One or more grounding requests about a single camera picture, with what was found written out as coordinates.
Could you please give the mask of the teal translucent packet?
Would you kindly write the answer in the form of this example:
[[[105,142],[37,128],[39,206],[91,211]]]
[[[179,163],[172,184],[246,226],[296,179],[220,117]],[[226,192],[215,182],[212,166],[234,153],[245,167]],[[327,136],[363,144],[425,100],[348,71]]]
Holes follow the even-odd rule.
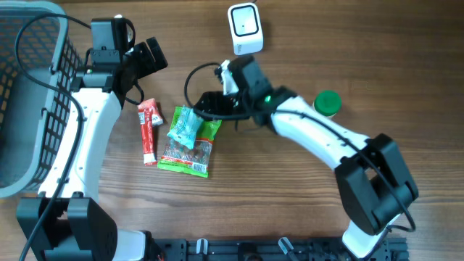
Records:
[[[188,149],[194,148],[197,132],[204,120],[192,108],[176,107],[173,126],[167,136]]]

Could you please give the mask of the red stick packet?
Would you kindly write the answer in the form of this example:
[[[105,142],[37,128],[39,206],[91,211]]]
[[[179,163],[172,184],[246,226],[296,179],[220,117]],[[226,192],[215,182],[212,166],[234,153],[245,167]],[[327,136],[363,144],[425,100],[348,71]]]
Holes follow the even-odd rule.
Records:
[[[138,105],[138,117],[141,126],[144,164],[146,166],[156,165],[154,128],[164,123],[156,99],[141,102]]]

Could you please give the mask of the green snack bag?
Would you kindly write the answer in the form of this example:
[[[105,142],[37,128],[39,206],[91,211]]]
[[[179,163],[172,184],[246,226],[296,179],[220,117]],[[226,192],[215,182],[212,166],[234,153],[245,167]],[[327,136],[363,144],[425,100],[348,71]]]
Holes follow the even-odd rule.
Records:
[[[162,170],[207,178],[212,146],[221,123],[220,120],[204,121],[196,133],[193,149],[167,136],[165,150],[157,167]]]

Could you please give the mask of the green lid jar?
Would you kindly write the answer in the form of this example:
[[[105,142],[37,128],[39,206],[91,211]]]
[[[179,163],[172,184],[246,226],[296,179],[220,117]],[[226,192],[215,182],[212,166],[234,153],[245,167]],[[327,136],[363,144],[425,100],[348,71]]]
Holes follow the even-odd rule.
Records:
[[[342,106],[340,95],[335,91],[322,91],[320,92],[313,104],[314,110],[325,117],[333,117],[336,115]]]

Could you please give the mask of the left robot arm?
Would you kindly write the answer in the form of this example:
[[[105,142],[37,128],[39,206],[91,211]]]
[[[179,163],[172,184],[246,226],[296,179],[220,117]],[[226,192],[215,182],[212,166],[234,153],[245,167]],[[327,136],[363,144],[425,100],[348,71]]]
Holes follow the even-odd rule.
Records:
[[[93,50],[71,82],[72,107],[54,164],[17,220],[38,260],[162,260],[148,231],[128,231],[98,204],[99,175],[112,128],[138,79],[167,67],[156,38],[129,51]]]

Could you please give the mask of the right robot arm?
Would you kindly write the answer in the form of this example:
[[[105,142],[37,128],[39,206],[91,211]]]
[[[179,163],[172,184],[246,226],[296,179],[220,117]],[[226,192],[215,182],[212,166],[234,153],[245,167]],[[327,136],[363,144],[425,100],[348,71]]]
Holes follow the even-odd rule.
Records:
[[[259,96],[249,90],[225,95],[205,92],[193,106],[206,120],[245,120],[268,125],[314,154],[334,173],[344,211],[350,219],[341,241],[356,258],[369,257],[398,226],[418,198],[418,187],[389,136],[375,138],[350,131],[317,113],[301,96],[280,87]]]

